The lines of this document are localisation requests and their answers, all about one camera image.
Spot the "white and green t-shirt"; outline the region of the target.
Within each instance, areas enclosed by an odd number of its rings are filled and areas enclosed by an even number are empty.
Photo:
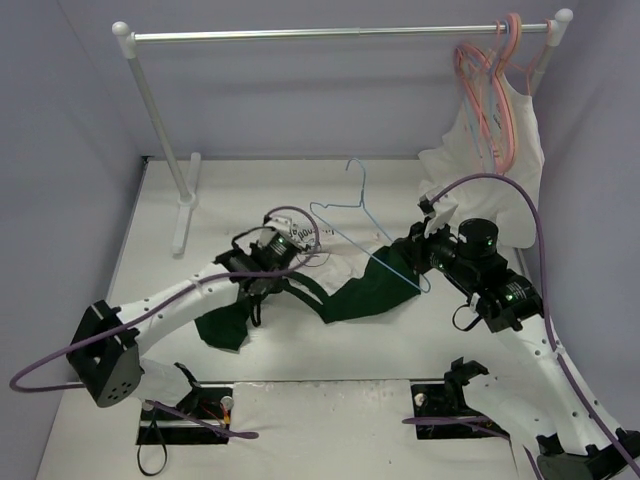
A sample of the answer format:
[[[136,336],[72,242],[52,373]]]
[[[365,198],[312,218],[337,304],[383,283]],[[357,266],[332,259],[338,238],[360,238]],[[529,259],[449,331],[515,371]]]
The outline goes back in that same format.
[[[291,224],[310,261],[279,279],[274,295],[293,296],[305,312],[331,324],[384,314],[423,293],[419,275],[380,233],[349,238],[324,222],[318,226],[315,234],[310,225]]]

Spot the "blue plastic hanger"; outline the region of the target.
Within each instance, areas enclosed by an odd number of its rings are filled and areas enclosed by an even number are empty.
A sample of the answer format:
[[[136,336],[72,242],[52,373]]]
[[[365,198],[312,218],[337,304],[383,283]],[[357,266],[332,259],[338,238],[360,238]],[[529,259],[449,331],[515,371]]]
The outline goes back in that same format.
[[[305,269],[306,275],[330,295],[343,290],[350,280],[366,279],[368,267],[411,294],[431,291],[425,276],[403,273],[391,260],[380,257],[394,235],[367,208],[365,163],[356,158],[344,163],[324,161],[312,180],[320,194],[311,198],[309,211],[318,222],[320,241],[317,258]]]

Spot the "pink plastic hanger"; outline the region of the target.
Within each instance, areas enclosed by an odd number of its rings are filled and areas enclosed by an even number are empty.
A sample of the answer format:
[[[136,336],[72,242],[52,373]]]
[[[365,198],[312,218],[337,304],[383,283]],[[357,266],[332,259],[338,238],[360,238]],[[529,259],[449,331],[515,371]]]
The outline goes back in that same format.
[[[514,165],[517,150],[517,130],[512,102],[506,89],[504,73],[511,57],[519,48],[522,21],[519,15],[509,13],[496,22],[496,43],[492,50],[481,50],[488,60],[488,78],[491,87],[491,120],[489,126],[496,145],[500,148],[496,174],[506,174]]]

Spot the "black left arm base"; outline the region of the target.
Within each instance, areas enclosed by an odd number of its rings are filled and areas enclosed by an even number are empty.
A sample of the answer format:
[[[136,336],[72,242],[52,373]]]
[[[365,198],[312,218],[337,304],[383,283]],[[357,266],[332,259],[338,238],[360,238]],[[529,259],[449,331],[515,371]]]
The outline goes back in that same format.
[[[198,419],[214,425],[216,431],[193,423],[182,416],[144,403],[136,438],[136,462],[139,472],[147,477],[160,475],[168,463],[168,447],[194,445],[227,445],[230,437],[221,435],[219,430],[229,430],[231,426],[231,409],[234,405],[231,387],[204,387],[195,376],[183,365],[176,362],[175,371],[184,378],[190,387],[187,395],[179,398],[172,406],[182,415]],[[148,469],[142,458],[142,447],[158,447],[161,458],[159,464]]]

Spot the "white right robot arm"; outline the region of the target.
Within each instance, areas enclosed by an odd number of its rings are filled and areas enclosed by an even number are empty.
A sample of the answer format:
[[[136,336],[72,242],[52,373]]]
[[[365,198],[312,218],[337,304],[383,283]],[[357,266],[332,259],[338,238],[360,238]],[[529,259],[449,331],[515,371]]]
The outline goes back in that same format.
[[[413,270],[435,269],[464,295],[474,321],[485,323],[525,368],[542,406],[503,388],[480,362],[462,358],[444,375],[444,403],[496,422],[535,455],[544,479],[612,479],[635,465],[639,434],[623,428],[588,388],[545,320],[542,297],[509,268],[497,237],[489,220],[467,220],[453,235],[446,223],[426,219],[398,244]]]

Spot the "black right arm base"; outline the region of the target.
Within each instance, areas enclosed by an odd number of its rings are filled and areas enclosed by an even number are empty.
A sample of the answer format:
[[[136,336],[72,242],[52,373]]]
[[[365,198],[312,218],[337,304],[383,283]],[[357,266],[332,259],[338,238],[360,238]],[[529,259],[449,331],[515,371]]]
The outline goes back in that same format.
[[[501,438],[509,434],[496,422],[471,408],[463,387],[476,376],[489,373],[475,360],[454,360],[442,380],[411,384],[413,416],[407,420],[422,441]]]

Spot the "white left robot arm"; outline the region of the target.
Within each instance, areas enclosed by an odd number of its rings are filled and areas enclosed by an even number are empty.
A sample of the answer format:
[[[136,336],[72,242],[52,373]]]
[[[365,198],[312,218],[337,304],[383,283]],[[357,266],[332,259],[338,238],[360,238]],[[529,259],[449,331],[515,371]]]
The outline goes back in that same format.
[[[159,293],[121,306],[99,301],[87,308],[66,357],[98,407],[134,397],[160,402],[180,420],[196,414],[199,384],[191,372],[145,355],[184,325],[258,300],[274,288],[276,272],[288,270],[302,248],[273,226],[260,232],[248,250],[234,245],[200,272]]]

